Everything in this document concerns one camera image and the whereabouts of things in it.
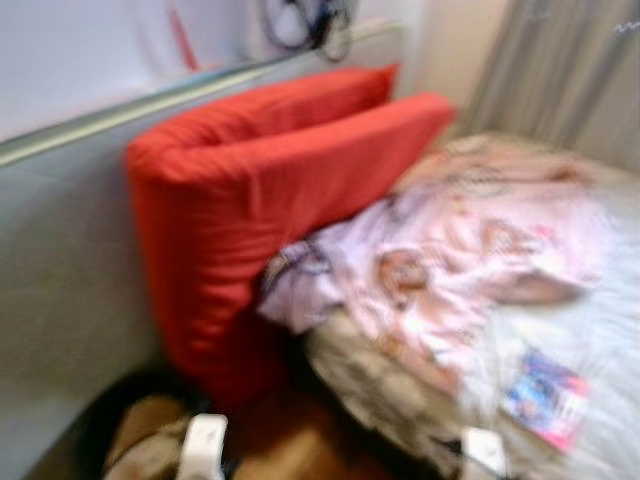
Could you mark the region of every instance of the pillowcase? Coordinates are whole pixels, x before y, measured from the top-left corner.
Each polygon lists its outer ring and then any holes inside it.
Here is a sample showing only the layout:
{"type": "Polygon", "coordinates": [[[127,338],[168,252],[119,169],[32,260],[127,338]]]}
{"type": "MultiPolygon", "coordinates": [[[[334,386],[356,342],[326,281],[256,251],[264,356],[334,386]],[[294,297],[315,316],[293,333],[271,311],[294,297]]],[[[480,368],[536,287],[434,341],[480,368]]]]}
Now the pillowcase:
{"type": "Polygon", "coordinates": [[[373,108],[389,93],[388,71],[367,81],[347,72],[216,102],[129,148],[158,324],[172,360],[219,409],[284,378],[282,336],[253,313],[269,259],[383,196],[453,118],[434,95],[373,108]]]}

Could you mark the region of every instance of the pink blanket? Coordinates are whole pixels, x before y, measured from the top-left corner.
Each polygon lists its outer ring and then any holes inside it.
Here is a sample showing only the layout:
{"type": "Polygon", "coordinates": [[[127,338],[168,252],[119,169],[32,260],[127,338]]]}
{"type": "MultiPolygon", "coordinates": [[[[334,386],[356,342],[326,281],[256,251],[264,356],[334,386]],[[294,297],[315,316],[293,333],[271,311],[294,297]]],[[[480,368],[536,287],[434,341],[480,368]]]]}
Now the pink blanket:
{"type": "Polygon", "coordinates": [[[609,232],[568,155],[441,154],[420,184],[291,245],[260,307],[301,333],[348,308],[386,354],[455,395],[488,309],[568,300],[598,280],[609,232]]]}

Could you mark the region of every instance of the white bedsheet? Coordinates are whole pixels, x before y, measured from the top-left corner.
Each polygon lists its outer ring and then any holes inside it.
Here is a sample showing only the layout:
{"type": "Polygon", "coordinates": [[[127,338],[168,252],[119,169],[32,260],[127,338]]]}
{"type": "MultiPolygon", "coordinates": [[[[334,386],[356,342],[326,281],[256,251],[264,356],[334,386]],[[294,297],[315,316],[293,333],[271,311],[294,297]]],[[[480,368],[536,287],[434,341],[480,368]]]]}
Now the white bedsheet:
{"type": "Polygon", "coordinates": [[[587,165],[615,221],[614,247],[597,289],[568,303],[493,312],[457,407],[385,357],[344,311],[336,311],[309,336],[306,348],[312,366],[356,418],[414,456],[435,461],[444,473],[455,462],[429,437],[442,428],[457,432],[476,425],[502,433],[512,469],[523,479],[639,478],[640,178],[587,165]],[[527,346],[540,348],[591,384],[589,407],[568,454],[497,409],[527,346]]]}

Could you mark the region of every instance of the gray curtain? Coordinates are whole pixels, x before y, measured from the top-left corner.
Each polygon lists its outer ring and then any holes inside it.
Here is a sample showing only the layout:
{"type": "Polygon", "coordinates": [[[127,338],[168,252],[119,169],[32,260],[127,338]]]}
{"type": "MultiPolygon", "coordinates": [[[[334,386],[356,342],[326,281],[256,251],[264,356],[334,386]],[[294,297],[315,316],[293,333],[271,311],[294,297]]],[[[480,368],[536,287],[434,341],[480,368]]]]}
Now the gray curtain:
{"type": "Polygon", "coordinates": [[[640,171],[640,2],[512,0],[460,133],[486,130],[640,171]]]}

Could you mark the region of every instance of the wooden floor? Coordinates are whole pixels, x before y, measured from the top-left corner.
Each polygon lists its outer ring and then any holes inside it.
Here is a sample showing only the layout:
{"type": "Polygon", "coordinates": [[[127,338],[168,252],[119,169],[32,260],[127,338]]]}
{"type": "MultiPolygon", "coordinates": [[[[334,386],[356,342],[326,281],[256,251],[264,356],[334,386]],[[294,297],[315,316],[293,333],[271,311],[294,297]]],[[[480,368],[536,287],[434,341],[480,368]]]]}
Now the wooden floor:
{"type": "Polygon", "coordinates": [[[283,390],[231,419],[234,480],[392,480],[316,400],[283,390]]]}

